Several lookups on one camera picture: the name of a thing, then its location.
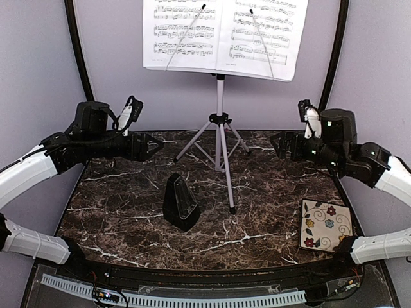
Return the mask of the white music stand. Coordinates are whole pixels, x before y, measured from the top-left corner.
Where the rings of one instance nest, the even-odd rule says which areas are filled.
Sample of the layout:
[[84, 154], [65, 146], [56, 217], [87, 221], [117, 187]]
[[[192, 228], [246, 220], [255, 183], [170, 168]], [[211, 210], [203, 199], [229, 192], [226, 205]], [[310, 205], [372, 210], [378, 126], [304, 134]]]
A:
[[229, 157], [231, 152], [227, 149], [225, 133], [227, 130], [232, 129], [231, 119], [228, 114], [223, 110], [223, 94], [225, 78], [228, 75], [215, 69], [210, 71], [186, 71], [195, 73], [210, 73], [216, 76], [217, 82], [217, 104], [216, 111], [209, 116], [207, 120], [208, 124], [214, 124], [216, 126], [216, 149], [215, 155], [211, 158], [214, 163], [214, 167], [217, 171], [221, 171], [225, 174], [229, 174]]

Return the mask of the black metronome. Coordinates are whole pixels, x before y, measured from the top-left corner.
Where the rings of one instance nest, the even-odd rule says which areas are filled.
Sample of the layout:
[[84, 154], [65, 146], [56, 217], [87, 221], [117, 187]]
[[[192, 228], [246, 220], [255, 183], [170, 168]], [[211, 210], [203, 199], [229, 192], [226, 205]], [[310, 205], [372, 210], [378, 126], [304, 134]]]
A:
[[162, 211], [164, 219], [183, 232], [190, 230], [200, 218], [198, 202], [185, 178], [178, 173], [167, 180]]

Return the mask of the sheet music page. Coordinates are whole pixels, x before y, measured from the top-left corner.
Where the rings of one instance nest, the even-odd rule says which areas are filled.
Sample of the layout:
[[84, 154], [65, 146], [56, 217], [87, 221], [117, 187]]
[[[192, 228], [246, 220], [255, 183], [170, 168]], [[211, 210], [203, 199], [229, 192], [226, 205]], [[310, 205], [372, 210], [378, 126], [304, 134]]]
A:
[[143, 67], [215, 69], [222, 9], [222, 1], [144, 1]]
[[308, 2], [223, 1], [216, 69], [225, 74], [289, 82]]

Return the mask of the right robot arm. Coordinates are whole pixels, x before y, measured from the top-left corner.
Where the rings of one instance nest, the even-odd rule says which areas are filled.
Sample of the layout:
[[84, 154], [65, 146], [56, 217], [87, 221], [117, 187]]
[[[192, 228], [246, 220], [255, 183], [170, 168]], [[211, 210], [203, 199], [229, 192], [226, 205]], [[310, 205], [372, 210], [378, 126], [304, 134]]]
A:
[[[302, 107], [304, 132], [282, 130], [271, 136], [279, 158], [307, 160], [324, 166], [332, 175], [357, 179], [410, 204], [410, 169], [390, 151], [376, 144], [359, 144], [352, 111], [328, 109], [318, 112]], [[410, 229], [371, 237], [351, 236], [338, 245], [328, 264], [333, 278], [342, 278], [353, 264], [410, 257]]]

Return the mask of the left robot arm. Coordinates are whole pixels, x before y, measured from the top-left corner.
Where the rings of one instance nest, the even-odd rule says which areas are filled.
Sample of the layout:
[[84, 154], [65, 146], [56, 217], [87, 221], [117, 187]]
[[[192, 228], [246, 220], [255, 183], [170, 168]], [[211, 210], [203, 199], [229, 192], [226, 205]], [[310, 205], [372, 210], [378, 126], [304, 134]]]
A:
[[[1, 206], [35, 185], [61, 175], [78, 164], [94, 158], [121, 157], [144, 162], [163, 147], [163, 143], [146, 133], [131, 132], [138, 120], [143, 102], [130, 96], [119, 116], [109, 104], [86, 101], [77, 105], [74, 121], [64, 132], [46, 137], [29, 153], [1, 169]], [[77, 280], [90, 274], [90, 264], [72, 240], [53, 237], [24, 228], [1, 217], [1, 251], [65, 264]]]

